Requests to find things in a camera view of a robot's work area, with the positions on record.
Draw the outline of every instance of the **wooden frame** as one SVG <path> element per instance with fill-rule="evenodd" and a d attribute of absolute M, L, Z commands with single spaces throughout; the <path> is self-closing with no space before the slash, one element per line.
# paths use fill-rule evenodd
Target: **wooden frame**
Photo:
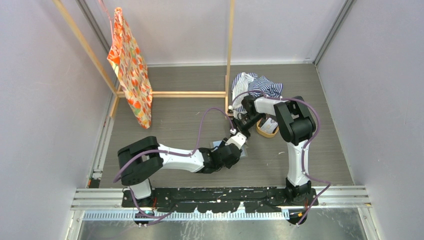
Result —
<path fill-rule="evenodd" d="M 86 38 L 84 37 L 81 30 L 78 28 L 72 16 L 69 14 L 68 10 L 65 8 L 61 0 L 52 0 L 56 5 L 56 8 L 59 10 L 62 17 L 65 19 L 66 23 L 69 25 L 75 37 L 78 39 L 81 46 L 84 48 L 85 52 L 90 57 L 91 61 L 97 68 L 103 80 L 106 82 L 107 86 L 112 91 L 115 99 L 113 100 L 113 106 L 110 110 L 109 116 L 114 118 L 118 108 L 118 103 L 120 98 L 125 98 L 125 94 L 122 91 L 121 86 L 118 89 L 115 88 L 113 81 L 109 78 L 105 69 L 103 68 L 101 62 L 95 55 L 94 51 L 90 47 Z M 226 75 L 225 75 L 225 91 L 153 91 L 154 98 L 223 98 L 225 99 L 224 110 L 228 109 L 228 94 L 229 94 L 229 81 L 230 81 L 230 66 L 231 66 L 231 50 L 233 45 L 233 25 L 234 25 L 234 7 L 235 0 L 230 1 L 230 14 L 229 14 L 229 28 L 228 28 L 228 55 L 226 63 Z"/>

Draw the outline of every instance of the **orange floral cloth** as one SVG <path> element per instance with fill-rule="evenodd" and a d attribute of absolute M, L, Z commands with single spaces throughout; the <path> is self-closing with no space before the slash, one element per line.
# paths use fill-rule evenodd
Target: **orange floral cloth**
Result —
<path fill-rule="evenodd" d="M 152 87 L 147 65 L 120 7 L 115 9 L 113 43 L 107 60 L 138 123 L 145 129 L 149 128 L 152 123 Z"/>

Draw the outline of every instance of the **folded clothes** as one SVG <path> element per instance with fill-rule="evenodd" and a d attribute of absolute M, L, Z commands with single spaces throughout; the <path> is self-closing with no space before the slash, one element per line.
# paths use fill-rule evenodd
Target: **folded clothes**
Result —
<path fill-rule="evenodd" d="M 254 72 L 249 72 L 249 73 L 242 72 L 237 74 L 237 76 L 235 76 L 231 86 L 233 100 L 240 93 L 252 91 L 252 90 L 260 90 L 270 97 L 277 98 L 281 96 L 281 92 L 283 91 L 283 84 L 274 83 L 270 81 L 268 78 L 266 78 L 265 76 L 258 77 L 258 75 Z M 242 95 L 239 98 L 237 98 L 233 104 L 234 116 L 236 118 L 239 118 L 239 113 L 241 114 L 246 113 L 246 110 L 243 108 L 243 106 L 241 106 L 242 99 L 245 95 Z M 259 95 L 261 95 L 261 93 L 250 92 L 249 95 L 258 97 Z"/>

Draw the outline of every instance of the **blue and white striped cloth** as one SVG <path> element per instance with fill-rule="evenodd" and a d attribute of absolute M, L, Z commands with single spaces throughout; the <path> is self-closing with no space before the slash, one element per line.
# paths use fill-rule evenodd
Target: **blue and white striped cloth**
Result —
<path fill-rule="evenodd" d="M 265 76 L 258 77 L 258 75 L 254 72 L 249 72 L 247 73 L 247 75 L 253 77 L 254 79 L 253 82 L 251 82 L 248 85 L 248 89 L 247 89 L 248 91 L 261 90 L 268 96 L 274 97 L 274 98 L 278 98 L 281 96 L 281 92 L 283 91 L 282 83 L 274 83 L 270 81 L 268 78 L 266 78 Z M 234 80 L 232 81 L 231 91 L 233 91 L 233 93 L 234 93 L 234 87 L 236 86 L 237 82 L 240 80 L 241 77 L 242 77 L 242 73 L 239 73 L 237 74 L 237 76 L 235 76 Z M 261 95 L 260 92 L 249 92 L 249 94 L 254 97 L 258 97 L 259 95 Z M 246 110 L 242 106 L 237 107 L 235 111 L 238 113 L 246 112 Z"/>

